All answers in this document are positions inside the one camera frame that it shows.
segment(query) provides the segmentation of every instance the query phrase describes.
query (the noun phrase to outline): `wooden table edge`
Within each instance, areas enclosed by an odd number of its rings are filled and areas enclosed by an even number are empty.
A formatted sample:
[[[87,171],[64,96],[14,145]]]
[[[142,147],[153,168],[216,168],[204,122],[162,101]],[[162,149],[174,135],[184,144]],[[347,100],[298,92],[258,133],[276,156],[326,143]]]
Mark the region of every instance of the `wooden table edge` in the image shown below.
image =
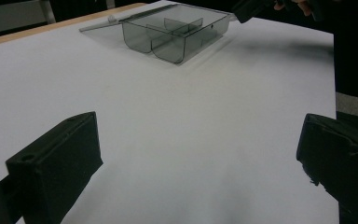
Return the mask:
[[[146,5],[146,3],[134,3],[134,4],[130,4],[124,7],[116,7],[116,8],[112,8],[112,9],[108,9],[106,11],[102,11],[102,12],[97,12],[94,14],[89,14],[87,16],[83,16],[83,17],[77,17],[71,20],[67,20],[67,21],[60,21],[57,23],[52,23],[49,25],[45,25],[45,26],[40,26],[40,27],[36,27],[33,29],[29,29],[29,30],[25,30],[25,31],[20,31],[17,33],[13,33],[13,34],[9,34],[9,35],[2,35],[0,36],[0,44],[5,43],[7,41],[10,40],[15,40],[15,39],[19,39],[19,38],[23,38],[29,35],[36,35],[36,34],[40,34],[49,30],[53,30],[53,29],[57,29],[63,26],[68,26],[68,25],[72,25],[75,23],[79,23],[82,21],[89,21],[89,20],[93,20],[93,19],[97,19],[97,18],[101,18],[104,16],[109,16],[118,12],[122,12],[125,10],[129,10],[135,7],[141,7]]]

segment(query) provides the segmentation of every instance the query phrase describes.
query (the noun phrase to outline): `white table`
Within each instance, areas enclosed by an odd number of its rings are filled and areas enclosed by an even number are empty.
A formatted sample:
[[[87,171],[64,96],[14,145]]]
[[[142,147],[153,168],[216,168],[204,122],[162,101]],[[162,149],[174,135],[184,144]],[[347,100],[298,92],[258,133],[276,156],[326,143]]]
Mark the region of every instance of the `white table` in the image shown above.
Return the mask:
[[[129,15],[170,2],[120,13]],[[85,21],[0,44],[5,160],[96,111],[104,165],[63,223],[338,223],[296,160],[307,113],[335,117],[333,37],[251,19],[184,64]]]

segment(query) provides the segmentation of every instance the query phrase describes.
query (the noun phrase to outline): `person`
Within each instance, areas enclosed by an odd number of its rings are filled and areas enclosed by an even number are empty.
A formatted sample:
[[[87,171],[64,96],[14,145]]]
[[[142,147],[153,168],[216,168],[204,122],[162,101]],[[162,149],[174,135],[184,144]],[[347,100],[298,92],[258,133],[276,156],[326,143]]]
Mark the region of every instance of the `person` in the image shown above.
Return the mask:
[[[292,0],[304,16],[309,17],[312,5],[307,0]],[[325,21],[322,30],[334,35],[336,91],[358,97],[358,1],[318,0],[323,3]],[[281,11],[284,6],[273,7]]]

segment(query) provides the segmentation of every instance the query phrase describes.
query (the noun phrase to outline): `black object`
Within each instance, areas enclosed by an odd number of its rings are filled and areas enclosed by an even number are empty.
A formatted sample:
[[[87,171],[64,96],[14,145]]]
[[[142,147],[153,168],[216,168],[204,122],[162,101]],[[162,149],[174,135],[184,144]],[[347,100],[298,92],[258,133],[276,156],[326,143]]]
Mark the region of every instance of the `black object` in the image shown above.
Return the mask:
[[[277,2],[279,4],[284,4],[287,10],[292,10],[296,6],[296,3],[291,0],[278,0]],[[322,13],[322,8],[318,0],[308,0],[308,2],[312,6],[313,19],[322,21],[324,19],[324,14]],[[275,0],[240,0],[232,8],[232,12],[240,23],[244,23],[273,4],[275,4]]]
[[[49,0],[49,2],[56,22],[107,10],[106,0]]]
[[[48,22],[47,22],[47,21],[43,21],[43,22],[31,24],[31,25],[26,25],[26,26],[22,26],[22,27],[17,27],[17,28],[14,28],[14,29],[9,29],[9,30],[0,31],[0,36],[1,36],[1,35],[10,35],[10,34],[13,34],[13,33],[17,33],[17,32],[24,31],[24,30],[33,29],[33,28],[36,28],[36,27],[44,26],[44,25],[48,25]]]
[[[308,114],[296,157],[311,181],[339,202],[340,223],[358,224],[358,117]]]
[[[61,223],[102,164],[95,113],[64,120],[7,160],[0,224]]]

